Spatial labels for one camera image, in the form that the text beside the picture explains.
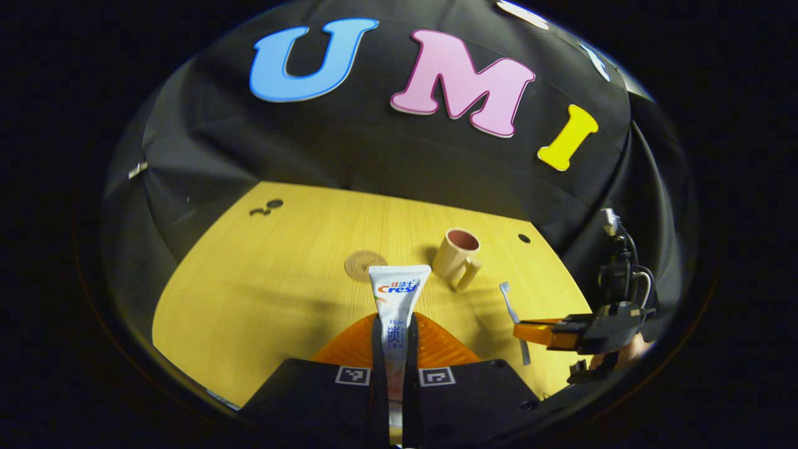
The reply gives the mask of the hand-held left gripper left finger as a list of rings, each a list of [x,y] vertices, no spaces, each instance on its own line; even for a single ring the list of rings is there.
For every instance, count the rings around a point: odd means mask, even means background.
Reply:
[[[323,352],[290,358],[242,406],[240,418],[267,446],[387,446],[387,375],[381,324],[370,314]]]

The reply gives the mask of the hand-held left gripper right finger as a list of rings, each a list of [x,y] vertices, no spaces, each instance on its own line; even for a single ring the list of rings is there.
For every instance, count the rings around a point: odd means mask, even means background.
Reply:
[[[510,363],[481,360],[419,312],[403,398],[405,446],[499,446],[541,420],[541,401]]]

